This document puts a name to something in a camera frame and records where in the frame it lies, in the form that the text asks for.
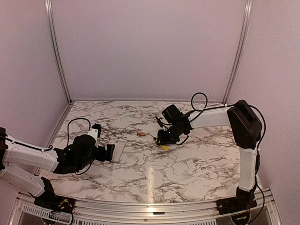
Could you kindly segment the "white remote control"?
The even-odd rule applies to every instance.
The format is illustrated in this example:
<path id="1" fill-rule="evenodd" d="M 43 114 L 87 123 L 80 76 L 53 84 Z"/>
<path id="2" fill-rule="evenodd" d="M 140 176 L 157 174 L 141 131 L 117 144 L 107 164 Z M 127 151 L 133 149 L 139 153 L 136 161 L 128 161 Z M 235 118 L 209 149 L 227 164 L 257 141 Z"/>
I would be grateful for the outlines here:
<path id="1" fill-rule="evenodd" d="M 126 146 L 126 141 L 124 140 L 117 140 L 115 142 L 115 148 L 113 150 L 113 155 L 112 155 L 112 162 L 118 163 L 121 159 L 122 153 L 124 151 L 124 148 Z"/>

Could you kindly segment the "orange black battery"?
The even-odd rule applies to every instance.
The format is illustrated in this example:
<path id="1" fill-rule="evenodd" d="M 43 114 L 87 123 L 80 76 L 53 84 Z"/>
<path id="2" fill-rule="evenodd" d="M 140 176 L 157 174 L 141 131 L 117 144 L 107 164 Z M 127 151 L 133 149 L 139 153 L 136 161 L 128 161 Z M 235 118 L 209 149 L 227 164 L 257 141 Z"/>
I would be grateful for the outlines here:
<path id="1" fill-rule="evenodd" d="M 137 135 L 137 136 L 146 136 L 146 134 L 140 133 L 140 132 L 137 132 L 136 135 Z"/>

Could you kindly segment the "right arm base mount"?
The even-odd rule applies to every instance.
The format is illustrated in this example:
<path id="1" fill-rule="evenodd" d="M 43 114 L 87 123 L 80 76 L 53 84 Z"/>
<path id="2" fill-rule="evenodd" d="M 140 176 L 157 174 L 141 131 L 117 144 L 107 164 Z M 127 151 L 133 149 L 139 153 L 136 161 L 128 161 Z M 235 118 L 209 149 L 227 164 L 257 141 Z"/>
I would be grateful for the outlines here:
<path id="1" fill-rule="evenodd" d="M 256 186 L 254 186 L 250 191 L 244 191 L 237 187 L 235 197 L 217 200 L 216 204 L 219 214 L 223 215 L 227 213 L 235 213 L 256 207 L 257 202 L 254 195 L 255 190 Z"/>

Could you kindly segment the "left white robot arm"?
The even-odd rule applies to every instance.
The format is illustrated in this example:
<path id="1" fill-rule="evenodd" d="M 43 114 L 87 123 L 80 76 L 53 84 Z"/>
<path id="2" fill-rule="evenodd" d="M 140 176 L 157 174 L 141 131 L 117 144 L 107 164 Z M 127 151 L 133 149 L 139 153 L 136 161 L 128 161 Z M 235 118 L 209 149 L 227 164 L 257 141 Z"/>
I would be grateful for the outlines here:
<path id="1" fill-rule="evenodd" d="M 86 134 L 77 136 L 63 149 L 42 148 L 21 142 L 0 129 L 0 178 L 14 186 L 40 198 L 48 208 L 59 205 L 51 182 L 44 177 L 36 177 L 19 167 L 29 165 L 50 171 L 54 174 L 81 174 L 96 161 L 111 161 L 115 150 L 114 144 L 98 145 L 99 130 L 91 128 Z"/>

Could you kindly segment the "yellow handled screwdriver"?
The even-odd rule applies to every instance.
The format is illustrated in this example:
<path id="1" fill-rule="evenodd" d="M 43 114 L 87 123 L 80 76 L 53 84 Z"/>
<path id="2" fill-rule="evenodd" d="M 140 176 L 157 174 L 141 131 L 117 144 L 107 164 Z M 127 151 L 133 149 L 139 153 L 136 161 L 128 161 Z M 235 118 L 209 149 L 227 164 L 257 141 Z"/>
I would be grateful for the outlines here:
<path id="1" fill-rule="evenodd" d="M 155 143 L 161 148 L 163 149 L 164 151 L 168 151 L 168 147 L 166 145 L 163 145 L 155 136 L 153 136 L 151 133 L 148 133 L 152 138 L 153 140 L 155 141 Z"/>

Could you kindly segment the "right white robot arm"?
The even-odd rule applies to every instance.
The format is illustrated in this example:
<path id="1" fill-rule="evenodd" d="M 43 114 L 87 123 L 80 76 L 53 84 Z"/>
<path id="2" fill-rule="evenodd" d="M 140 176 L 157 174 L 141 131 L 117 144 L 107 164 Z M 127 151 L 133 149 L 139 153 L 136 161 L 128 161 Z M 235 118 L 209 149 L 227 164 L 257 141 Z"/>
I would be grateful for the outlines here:
<path id="1" fill-rule="evenodd" d="M 229 126 L 234 141 L 240 151 L 240 180 L 232 206 L 237 210 L 244 209 L 250 203 L 250 196 L 257 187 L 257 173 L 260 167 L 259 145 L 264 135 L 262 130 L 265 121 L 258 117 L 258 109 L 245 100 L 239 100 L 230 106 L 216 106 L 202 110 L 191 110 L 182 113 L 175 105 L 162 111 L 167 121 L 164 124 L 159 117 L 157 123 L 161 129 L 154 139 L 157 145 L 182 145 L 181 135 L 197 128 Z"/>

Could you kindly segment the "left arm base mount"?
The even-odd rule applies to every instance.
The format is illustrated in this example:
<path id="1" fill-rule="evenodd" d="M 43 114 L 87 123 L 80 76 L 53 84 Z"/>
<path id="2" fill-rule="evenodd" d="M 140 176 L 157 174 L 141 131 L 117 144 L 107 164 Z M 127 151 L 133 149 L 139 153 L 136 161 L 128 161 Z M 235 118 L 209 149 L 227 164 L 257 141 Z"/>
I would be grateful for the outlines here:
<path id="1" fill-rule="evenodd" d="M 35 196 L 34 204 L 43 208 L 50 209 L 52 212 L 72 213 L 75 206 L 75 199 L 56 195 L 51 182 L 41 177 L 44 187 L 42 194 Z"/>

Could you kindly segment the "purple blue battery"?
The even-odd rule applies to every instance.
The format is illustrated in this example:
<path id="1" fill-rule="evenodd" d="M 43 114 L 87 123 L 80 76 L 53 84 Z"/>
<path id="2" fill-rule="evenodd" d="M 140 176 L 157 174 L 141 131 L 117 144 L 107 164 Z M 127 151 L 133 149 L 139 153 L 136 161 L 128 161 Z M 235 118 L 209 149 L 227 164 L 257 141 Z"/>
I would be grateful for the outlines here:
<path id="1" fill-rule="evenodd" d="M 165 214 L 164 211 L 153 212 L 153 215 L 164 215 L 164 214 Z"/>

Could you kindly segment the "white battery cover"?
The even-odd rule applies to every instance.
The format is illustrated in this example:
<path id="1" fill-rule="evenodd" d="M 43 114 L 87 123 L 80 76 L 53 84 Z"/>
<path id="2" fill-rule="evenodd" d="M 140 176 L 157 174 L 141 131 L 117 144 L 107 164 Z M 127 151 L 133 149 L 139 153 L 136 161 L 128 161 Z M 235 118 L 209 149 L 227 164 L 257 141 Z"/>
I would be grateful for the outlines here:
<path id="1" fill-rule="evenodd" d="M 187 160 L 186 164 L 187 164 L 187 168 L 189 170 L 194 170 L 195 169 L 195 164 L 194 164 L 193 160 Z"/>

